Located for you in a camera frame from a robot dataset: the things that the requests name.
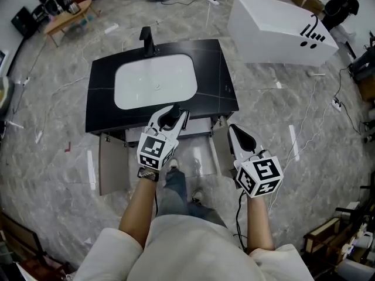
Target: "shoe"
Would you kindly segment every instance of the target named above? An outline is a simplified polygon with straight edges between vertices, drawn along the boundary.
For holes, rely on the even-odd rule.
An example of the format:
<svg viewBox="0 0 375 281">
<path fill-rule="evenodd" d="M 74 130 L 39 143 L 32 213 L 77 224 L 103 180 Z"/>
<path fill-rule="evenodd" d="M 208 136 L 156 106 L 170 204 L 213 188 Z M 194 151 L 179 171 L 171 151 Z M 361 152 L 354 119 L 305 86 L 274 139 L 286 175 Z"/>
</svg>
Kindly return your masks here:
<svg viewBox="0 0 375 281">
<path fill-rule="evenodd" d="M 204 200 L 204 194 L 201 187 L 198 187 L 192 194 L 192 201 L 202 205 Z"/>
<path fill-rule="evenodd" d="M 177 159 L 172 158 L 171 161 L 169 162 L 169 170 L 172 170 L 174 168 L 178 169 L 178 161 Z"/>
</svg>

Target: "wrist strap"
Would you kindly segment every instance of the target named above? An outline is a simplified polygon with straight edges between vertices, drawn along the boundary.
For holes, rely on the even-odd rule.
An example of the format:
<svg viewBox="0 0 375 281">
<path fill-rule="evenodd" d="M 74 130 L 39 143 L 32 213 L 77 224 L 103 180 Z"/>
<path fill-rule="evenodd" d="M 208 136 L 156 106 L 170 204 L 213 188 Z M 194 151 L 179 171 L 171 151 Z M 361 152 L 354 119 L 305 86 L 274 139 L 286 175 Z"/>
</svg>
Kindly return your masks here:
<svg viewBox="0 0 375 281">
<path fill-rule="evenodd" d="M 140 167 L 138 170 L 138 178 L 146 178 L 148 180 L 158 182 L 159 181 L 159 173 L 152 172 L 144 167 Z"/>
</svg>

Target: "wooden table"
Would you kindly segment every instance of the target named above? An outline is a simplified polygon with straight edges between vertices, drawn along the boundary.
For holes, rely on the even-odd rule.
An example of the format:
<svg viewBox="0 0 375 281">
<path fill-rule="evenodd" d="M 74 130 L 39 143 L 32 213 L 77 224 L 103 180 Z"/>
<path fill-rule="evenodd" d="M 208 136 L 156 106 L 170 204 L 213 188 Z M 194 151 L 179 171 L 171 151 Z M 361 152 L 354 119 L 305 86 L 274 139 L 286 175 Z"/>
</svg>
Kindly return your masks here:
<svg viewBox="0 0 375 281">
<path fill-rule="evenodd" d="M 77 12 L 75 15 L 72 15 L 68 12 L 62 12 L 61 14 L 57 15 L 55 17 L 55 20 L 53 22 L 50 22 L 44 31 L 45 35 L 48 35 L 56 47 L 58 47 L 57 43 L 53 39 L 53 35 L 59 31 L 64 32 L 63 28 L 68 27 L 74 22 L 77 22 L 79 20 L 85 19 L 87 22 L 87 26 L 91 27 L 90 21 L 88 20 L 88 17 L 86 15 L 87 11 L 89 9 L 92 10 L 92 12 L 96 15 L 96 17 L 99 17 L 98 14 L 92 9 L 91 4 L 93 3 L 92 0 L 86 0 L 81 3 L 79 3 L 79 6 L 81 10 Z"/>
</svg>

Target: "white shirt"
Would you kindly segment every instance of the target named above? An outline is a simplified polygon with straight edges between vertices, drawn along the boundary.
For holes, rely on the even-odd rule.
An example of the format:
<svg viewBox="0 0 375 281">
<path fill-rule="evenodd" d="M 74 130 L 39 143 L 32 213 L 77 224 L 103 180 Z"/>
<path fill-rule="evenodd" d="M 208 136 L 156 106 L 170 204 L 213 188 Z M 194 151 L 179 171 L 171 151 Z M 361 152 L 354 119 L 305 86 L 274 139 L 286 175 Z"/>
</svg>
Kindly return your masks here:
<svg viewBox="0 0 375 281">
<path fill-rule="evenodd" d="M 313 281 L 293 245 L 249 255 L 222 226 L 187 215 L 153 220 L 145 250 L 128 234 L 104 229 L 75 281 Z"/>
</svg>

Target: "white sink basin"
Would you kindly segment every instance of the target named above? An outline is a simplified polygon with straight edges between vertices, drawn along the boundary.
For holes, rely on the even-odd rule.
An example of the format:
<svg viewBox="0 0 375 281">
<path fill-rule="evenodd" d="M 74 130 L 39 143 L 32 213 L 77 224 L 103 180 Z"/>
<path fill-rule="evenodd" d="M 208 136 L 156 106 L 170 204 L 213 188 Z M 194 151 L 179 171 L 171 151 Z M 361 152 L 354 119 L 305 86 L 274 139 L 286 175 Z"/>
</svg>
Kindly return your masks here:
<svg viewBox="0 0 375 281">
<path fill-rule="evenodd" d="M 316 20 L 312 12 L 278 0 L 234 0 L 228 30 L 245 63 L 291 63 L 320 67 L 339 50 L 318 20 L 323 42 L 305 35 Z M 301 32 L 310 28 L 301 36 Z"/>
<path fill-rule="evenodd" d="M 121 109 L 185 101 L 196 91 L 193 61 L 185 54 L 127 63 L 115 76 L 115 103 Z"/>
</svg>

